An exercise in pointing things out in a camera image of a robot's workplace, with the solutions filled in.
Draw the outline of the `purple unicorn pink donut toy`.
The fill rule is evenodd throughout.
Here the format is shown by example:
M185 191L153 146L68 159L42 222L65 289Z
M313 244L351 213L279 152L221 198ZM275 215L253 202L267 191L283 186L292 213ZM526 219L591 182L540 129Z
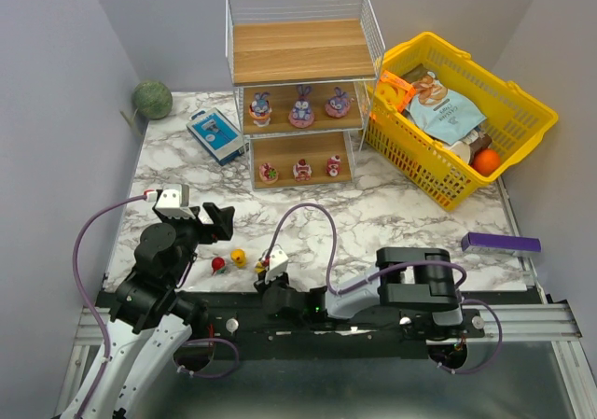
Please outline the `purple unicorn pink donut toy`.
M325 104L325 111L333 119L340 119L350 111L351 97L340 87L336 87L334 92L335 94Z

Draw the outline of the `red ball toy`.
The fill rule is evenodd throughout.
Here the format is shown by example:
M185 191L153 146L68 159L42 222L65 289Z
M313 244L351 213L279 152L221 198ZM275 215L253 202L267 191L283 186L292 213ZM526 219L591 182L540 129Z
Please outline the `red ball toy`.
M221 258L216 257L211 261L212 275L221 274L227 269L227 262Z

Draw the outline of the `pink bear strawberry tart toy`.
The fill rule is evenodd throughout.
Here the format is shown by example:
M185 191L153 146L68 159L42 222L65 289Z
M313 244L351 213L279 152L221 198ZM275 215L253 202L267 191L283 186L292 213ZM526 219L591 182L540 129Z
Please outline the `pink bear strawberry tart toy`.
M277 169L268 162L264 162L258 167L258 175L260 180L267 185L275 183L279 178Z

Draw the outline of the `pink bear cake car toy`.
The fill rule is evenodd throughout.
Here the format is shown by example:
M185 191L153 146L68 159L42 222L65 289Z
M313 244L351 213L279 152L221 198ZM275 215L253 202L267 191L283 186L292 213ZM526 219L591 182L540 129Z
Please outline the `pink bear cake car toy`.
M309 181L312 177L312 167L305 159L300 159L296 162L292 170L294 179L297 182Z

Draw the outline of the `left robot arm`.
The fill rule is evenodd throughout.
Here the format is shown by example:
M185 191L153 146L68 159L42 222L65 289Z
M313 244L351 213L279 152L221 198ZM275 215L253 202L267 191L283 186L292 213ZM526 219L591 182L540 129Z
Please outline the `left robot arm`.
M62 418L111 418L117 383L125 380L164 316L173 315L185 326L199 331L203 338L207 336L206 305L181 298L176 288L192 267L198 245L232 238L234 213L232 206L220 209L214 203L192 207L186 218L169 218L158 213L160 221L141 233L134 250L135 263L115 292L108 322L99 316L78 273L80 243L99 216L88 220L76 238L73 273L84 303L101 330L104 351L94 361L97 369L88 374L75 399L62 412Z

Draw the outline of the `purple bunny pink donut toy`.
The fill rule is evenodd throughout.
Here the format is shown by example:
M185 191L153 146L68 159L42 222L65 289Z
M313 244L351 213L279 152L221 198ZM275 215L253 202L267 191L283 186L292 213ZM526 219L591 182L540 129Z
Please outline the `purple bunny pink donut toy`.
M296 128L308 128L314 123L315 115L308 99L311 91L311 85L297 85L298 99L288 115L289 123Z

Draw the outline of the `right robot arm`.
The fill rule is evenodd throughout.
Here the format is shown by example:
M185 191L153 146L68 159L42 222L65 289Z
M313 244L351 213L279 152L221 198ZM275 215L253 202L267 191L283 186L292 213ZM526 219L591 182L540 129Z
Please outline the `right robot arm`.
M407 337L442 341L464 329L456 265L442 248L383 247L363 275L335 288L294 289L274 257L257 265L254 288L265 314L311 330L399 328Z

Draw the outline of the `purple bunny orange ring toy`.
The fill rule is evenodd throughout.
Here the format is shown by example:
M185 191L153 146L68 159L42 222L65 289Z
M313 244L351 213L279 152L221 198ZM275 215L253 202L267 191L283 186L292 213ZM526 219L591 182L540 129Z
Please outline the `purple bunny orange ring toy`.
M255 125L260 128L266 127L271 120L271 106L268 97L270 94L266 91L256 92L254 99L249 105L249 115Z

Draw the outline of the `yellow duck toy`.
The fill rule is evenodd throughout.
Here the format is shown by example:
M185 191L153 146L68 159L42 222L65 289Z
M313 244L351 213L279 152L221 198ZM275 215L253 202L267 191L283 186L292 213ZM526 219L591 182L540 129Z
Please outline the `yellow duck toy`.
M244 268L246 266L246 255L241 248L234 249L230 253L230 259L237 268Z

